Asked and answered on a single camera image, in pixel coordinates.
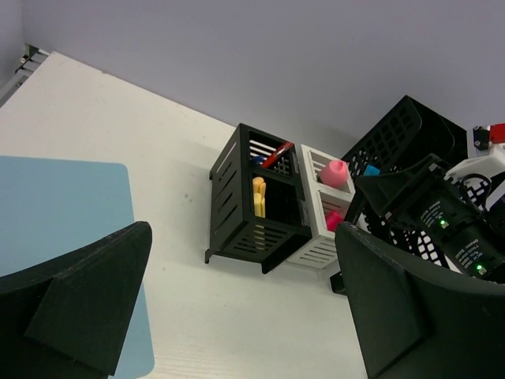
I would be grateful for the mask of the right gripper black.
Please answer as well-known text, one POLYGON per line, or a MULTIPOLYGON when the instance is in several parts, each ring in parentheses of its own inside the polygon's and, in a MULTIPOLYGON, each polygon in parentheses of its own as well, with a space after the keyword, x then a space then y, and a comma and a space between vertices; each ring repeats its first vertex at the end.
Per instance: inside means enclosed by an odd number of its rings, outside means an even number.
POLYGON ((355 179, 378 216, 404 228, 421 229, 434 246, 468 276, 504 281, 504 238, 444 176, 450 165, 435 154, 402 171, 355 179))

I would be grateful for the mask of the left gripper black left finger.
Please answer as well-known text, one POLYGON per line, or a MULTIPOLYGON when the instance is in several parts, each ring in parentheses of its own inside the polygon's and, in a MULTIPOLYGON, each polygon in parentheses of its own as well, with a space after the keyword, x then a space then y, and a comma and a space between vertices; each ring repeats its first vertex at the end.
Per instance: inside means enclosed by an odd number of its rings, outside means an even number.
POLYGON ((113 376, 152 247, 135 222, 1 278, 3 376, 113 376))

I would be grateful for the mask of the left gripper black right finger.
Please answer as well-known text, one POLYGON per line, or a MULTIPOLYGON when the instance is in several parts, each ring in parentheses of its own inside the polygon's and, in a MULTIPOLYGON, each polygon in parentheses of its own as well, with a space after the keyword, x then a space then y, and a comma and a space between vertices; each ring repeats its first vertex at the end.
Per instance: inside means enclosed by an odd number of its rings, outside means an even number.
POLYGON ((504 286, 400 250, 351 223, 335 244, 369 378, 502 378, 504 286))

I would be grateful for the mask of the blue cap black highlighter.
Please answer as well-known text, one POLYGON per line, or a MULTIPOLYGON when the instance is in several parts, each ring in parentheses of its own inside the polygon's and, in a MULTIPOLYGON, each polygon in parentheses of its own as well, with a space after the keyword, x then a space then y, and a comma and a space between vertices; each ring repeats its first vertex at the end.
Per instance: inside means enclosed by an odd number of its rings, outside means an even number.
POLYGON ((373 165, 368 165, 365 168, 365 171, 363 173, 364 176, 377 176, 380 174, 380 169, 373 166, 373 165))

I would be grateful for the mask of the pink glue bottle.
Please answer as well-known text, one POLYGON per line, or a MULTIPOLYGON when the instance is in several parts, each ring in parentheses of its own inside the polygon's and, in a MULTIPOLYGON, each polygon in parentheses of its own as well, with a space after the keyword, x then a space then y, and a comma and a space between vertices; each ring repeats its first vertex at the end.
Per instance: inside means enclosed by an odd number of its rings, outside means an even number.
POLYGON ((319 182, 332 188, 343 186, 348 178, 348 166, 346 162, 340 159, 331 160, 317 175, 319 182))

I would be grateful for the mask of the pink cap black highlighter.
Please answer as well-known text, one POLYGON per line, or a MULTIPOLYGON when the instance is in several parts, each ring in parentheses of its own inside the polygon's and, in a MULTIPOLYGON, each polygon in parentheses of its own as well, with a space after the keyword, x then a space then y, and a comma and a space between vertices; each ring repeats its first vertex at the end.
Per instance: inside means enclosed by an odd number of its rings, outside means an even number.
POLYGON ((334 232, 337 226, 343 221, 343 218, 336 211, 330 211, 325 215, 327 229, 334 232))

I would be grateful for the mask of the red pen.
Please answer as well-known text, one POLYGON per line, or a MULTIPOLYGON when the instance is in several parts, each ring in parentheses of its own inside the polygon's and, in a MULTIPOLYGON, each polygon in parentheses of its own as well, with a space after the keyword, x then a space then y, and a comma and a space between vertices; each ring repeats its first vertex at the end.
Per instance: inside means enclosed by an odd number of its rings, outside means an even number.
POLYGON ((272 154, 268 158, 266 158, 262 164, 261 167, 267 169, 270 166, 272 166, 279 158, 282 157, 282 155, 285 152, 288 152, 294 144, 290 141, 285 141, 281 146, 279 146, 275 151, 273 151, 272 154))

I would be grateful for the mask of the yellow highlighter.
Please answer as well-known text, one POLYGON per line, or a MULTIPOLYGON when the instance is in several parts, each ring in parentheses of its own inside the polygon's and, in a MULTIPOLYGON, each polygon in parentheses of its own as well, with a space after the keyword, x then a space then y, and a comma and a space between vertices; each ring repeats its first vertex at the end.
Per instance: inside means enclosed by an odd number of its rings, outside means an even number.
POLYGON ((266 182, 261 179, 261 182, 258 186, 257 193, 260 195, 260 216, 265 218, 266 217, 266 199, 265 199, 265 193, 266 193, 266 182))

